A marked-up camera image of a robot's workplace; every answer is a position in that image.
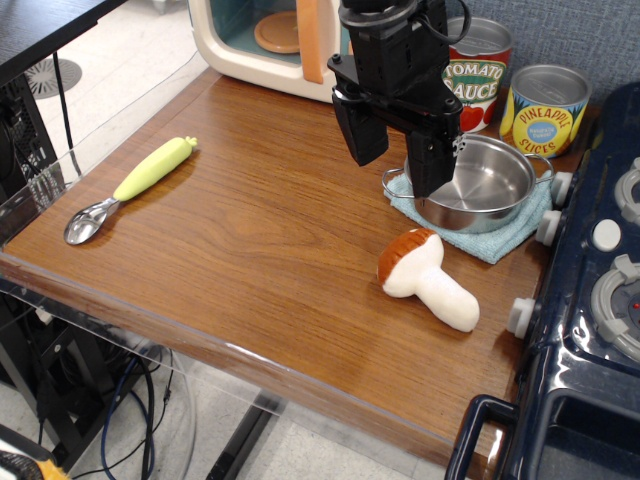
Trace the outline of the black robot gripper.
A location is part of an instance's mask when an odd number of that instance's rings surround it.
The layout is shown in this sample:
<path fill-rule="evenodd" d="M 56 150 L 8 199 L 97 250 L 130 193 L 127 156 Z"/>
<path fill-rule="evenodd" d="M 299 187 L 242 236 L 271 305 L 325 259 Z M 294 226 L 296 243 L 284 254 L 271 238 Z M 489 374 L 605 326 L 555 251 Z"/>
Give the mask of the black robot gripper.
<path fill-rule="evenodd" d="M 352 52 L 333 55 L 328 67 L 348 150 L 365 166 L 387 151 L 387 127 L 410 132 L 413 196 L 427 198 L 452 180 L 456 166 L 462 104 L 442 74 L 449 47 L 464 35 L 449 35 L 444 1 L 342 1 L 338 15 Z"/>

